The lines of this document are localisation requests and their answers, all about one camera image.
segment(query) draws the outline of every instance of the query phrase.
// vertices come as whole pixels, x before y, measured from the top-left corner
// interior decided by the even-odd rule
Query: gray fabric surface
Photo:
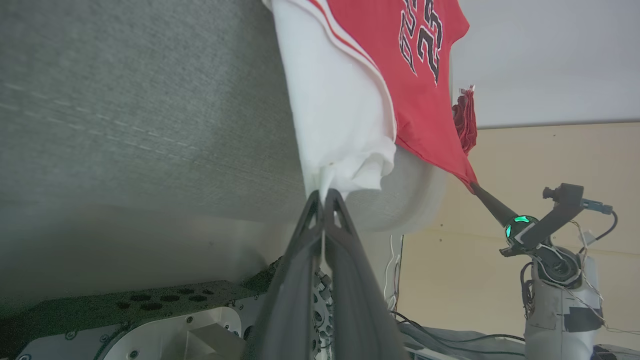
[[[259,0],[0,3],[0,202],[185,208],[294,222],[305,203]],[[356,226],[404,225],[437,172],[399,149]]]

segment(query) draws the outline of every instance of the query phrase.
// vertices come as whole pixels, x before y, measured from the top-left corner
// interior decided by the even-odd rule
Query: hole
[[[148,304],[142,304],[140,306],[140,309],[146,310],[146,311],[160,310],[162,309],[162,304],[160,304],[159,302],[150,302]]]
[[[207,300],[207,297],[202,295],[195,295],[189,298],[189,301],[196,301],[196,302],[205,301],[205,300]]]
[[[129,300],[131,300],[131,301],[149,301],[149,300],[151,300],[151,295],[147,295],[147,294],[131,295]]]
[[[251,336],[251,332],[253,331],[253,325],[249,326],[244,330],[244,334],[242,335],[242,339],[249,340],[249,336]]]
[[[160,301],[172,302],[178,300],[180,300],[180,297],[178,295],[165,295],[160,297]]]

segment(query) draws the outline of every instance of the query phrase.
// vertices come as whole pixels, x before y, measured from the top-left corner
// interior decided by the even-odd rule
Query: red fabric
[[[467,188],[476,183],[450,105],[449,51],[469,28],[457,0],[328,0],[328,4],[335,20],[382,73],[396,113],[396,143],[454,174]],[[431,51],[429,43],[434,44]]]
[[[456,124],[458,138],[462,151],[469,155],[469,151],[476,146],[476,138],[478,130],[476,127],[476,113],[474,111],[474,90],[473,86],[469,89],[461,89],[462,95],[458,97],[458,104],[454,105],[453,121]]]

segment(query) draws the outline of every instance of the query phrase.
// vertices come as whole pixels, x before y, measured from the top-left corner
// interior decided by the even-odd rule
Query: black tape
[[[588,307],[570,307],[569,313],[564,316],[564,328],[568,332],[585,332],[598,330],[603,324],[602,309],[590,309]]]

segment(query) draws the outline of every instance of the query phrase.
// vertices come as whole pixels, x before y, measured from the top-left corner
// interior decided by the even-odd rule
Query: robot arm
[[[532,258],[532,289],[523,286],[527,359],[591,359],[595,334],[604,325],[596,265],[584,254],[556,247],[550,236],[583,209],[612,214],[612,207],[583,199],[582,186],[562,184],[544,190],[543,198],[552,198],[555,205],[538,221],[518,216],[477,184],[472,187],[505,230],[509,247],[500,253]]]

